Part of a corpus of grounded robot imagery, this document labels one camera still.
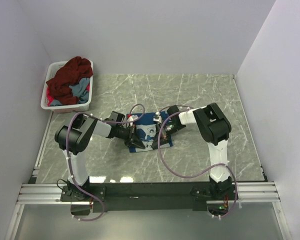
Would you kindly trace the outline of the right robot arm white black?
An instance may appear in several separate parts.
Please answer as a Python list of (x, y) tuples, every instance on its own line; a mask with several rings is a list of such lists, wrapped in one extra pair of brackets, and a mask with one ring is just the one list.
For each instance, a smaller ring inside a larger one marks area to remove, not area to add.
[(164, 108), (167, 118), (161, 112), (155, 113), (156, 134), (152, 148), (160, 149), (169, 142), (169, 137), (189, 124), (196, 124), (203, 140), (207, 143), (211, 167), (209, 173), (208, 194), (220, 200), (232, 189), (232, 177), (228, 167), (228, 140), (232, 126), (216, 103), (203, 107), (187, 107), (181, 111), (179, 105)]

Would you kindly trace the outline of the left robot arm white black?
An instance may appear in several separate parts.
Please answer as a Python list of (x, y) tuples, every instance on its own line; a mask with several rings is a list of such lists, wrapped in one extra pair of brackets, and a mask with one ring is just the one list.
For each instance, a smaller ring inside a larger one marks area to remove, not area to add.
[(89, 175), (83, 152), (93, 135), (107, 139), (121, 139), (129, 148), (146, 148), (138, 136), (137, 127), (134, 124), (138, 116), (132, 115), (127, 122), (124, 122), (124, 118), (122, 113), (116, 111), (112, 111), (110, 117), (105, 120), (78, 112), (56, 131), (54, 140), (63, 151), (68, 167), (67, 183), (75, 185), (72, 189), (72, 195), (78, 201), (84, 201), (90, 195), (90, 188), (87, 186)]

